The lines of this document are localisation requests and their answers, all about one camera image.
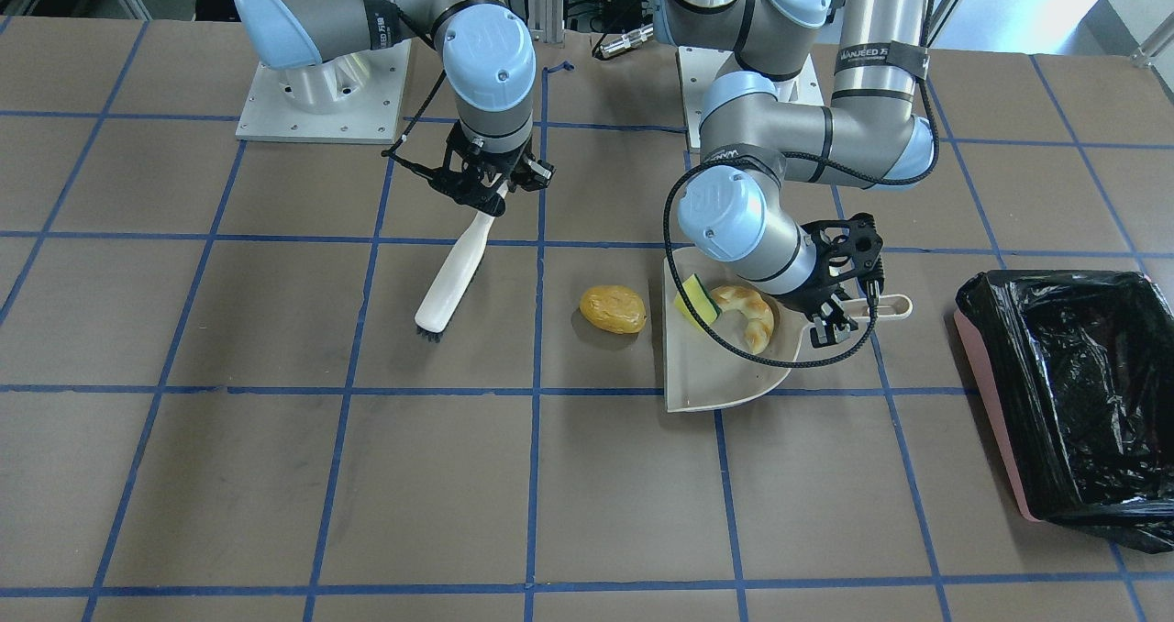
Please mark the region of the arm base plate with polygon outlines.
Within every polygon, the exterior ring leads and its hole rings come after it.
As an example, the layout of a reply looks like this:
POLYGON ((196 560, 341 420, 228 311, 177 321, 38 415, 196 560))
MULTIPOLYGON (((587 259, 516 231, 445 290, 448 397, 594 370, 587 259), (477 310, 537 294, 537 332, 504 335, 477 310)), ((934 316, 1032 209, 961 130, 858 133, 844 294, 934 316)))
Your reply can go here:
MULTIPOLYGON (((689 150, 701 153, 700 126, 706 107, 706 93, 718 72, 731 58, 730 50, 702 48, 679 48, 679 77, 689 150)), ((825 96, 821 92, 814 59, 808 55, 796 77, 775 82, 781 101, 785 103, 822 106, 825 96)))
POLYGON ((244 141, 389 146, 414 42, 360 50, 302 69, 261 63, 239 111, 244 141))

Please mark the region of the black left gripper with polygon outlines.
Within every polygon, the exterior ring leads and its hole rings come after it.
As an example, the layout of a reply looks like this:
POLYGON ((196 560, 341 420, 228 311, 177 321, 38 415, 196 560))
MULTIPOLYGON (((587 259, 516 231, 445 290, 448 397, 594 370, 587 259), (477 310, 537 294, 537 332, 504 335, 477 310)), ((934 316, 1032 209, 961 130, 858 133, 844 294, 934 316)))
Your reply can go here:
MULTIPOLYGON (((868 329, 856 349, 868 340, 875 332, 878 320, 878 305, 883 288, 865 288, 865 307, 868 307, 868 329)), ((798 291, 798 312, 804 313, 811 322, 809 332, 811 346, 814 349, 826 349, 842 342, 846 334, 857 329, 857 322, 849 317, 846 309, 841 305, 841 300, 848 300, 843 288, 809 288, 798 291)))

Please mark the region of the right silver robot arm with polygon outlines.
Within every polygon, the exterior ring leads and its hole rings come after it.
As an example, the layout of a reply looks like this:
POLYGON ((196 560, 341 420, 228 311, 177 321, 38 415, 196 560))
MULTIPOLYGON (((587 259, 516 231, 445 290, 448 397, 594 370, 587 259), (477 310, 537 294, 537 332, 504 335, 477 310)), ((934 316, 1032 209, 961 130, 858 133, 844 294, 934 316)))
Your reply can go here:
POLYGON ((504 195, 545 190, 554 167, 532 151, 537 53, 504 0, 232 0, 286 104, 330 115, 375 92, 373 54, 418 39, 436 50, 458 123, 441 165, 399 158, 429 187, 492 217, 504 195))

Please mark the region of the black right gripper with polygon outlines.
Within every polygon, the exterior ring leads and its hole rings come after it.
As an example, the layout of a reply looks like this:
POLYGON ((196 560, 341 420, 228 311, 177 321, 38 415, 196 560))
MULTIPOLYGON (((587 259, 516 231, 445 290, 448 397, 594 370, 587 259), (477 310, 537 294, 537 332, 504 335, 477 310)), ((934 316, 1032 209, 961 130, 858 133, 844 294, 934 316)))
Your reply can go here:
POLYGON ((452 140, 440 167, 440 192, 479 212, 502 214, 504 192, 545 190, 554 174, 555 165, 534 157, 531 141, 508 153, 486 153, 467 140, 452 140))

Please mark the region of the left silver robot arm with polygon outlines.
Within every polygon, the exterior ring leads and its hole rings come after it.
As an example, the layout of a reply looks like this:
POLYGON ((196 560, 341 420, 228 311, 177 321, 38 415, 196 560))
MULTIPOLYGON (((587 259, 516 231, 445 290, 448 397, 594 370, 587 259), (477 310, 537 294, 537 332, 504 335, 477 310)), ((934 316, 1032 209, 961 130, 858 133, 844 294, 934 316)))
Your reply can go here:
POLYGON ((789 101, 834 0, 655 0, 659 41, 728 50, 700 114, 700 165, 680 183, 679 227, 700 251, 814 325, 817 349, 856 327, 841 283, 880 295, 880 238, 868 217, 798 225, 787 182, 918 183, 935 168, 931 117, 915 115, 927 74, 932 0, 846 0, 829 104, 789 101))

